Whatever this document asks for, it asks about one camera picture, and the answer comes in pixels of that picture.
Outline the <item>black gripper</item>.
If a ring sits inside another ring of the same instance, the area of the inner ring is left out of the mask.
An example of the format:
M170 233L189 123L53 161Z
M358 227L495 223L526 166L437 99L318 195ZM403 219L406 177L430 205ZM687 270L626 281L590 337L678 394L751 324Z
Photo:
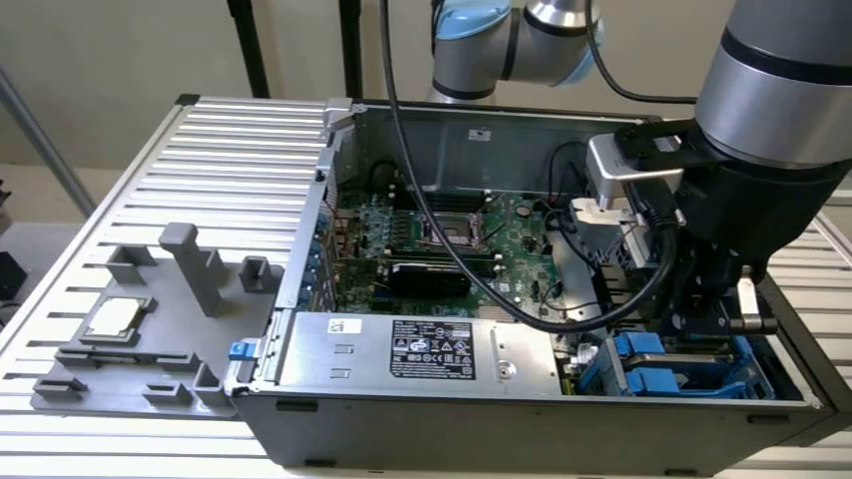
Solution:
M786 170L725 153L694 126L682 146L699 164L675 193L687 225L663 314L686 333L729 333L726 307L742 277L759 283L771 256L805 232L851 170L851 161Z

